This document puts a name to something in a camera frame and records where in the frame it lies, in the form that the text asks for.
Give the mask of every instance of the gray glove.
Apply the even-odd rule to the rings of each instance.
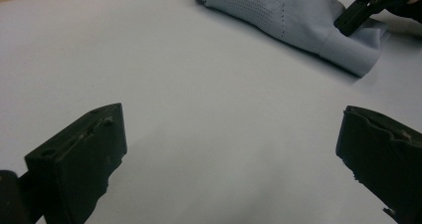
[[[269,35],[318,54],[363,77],[381,54],[386,26],[369,20],[345,37],[333,26],[344,10],[337,0],[199,0]]]

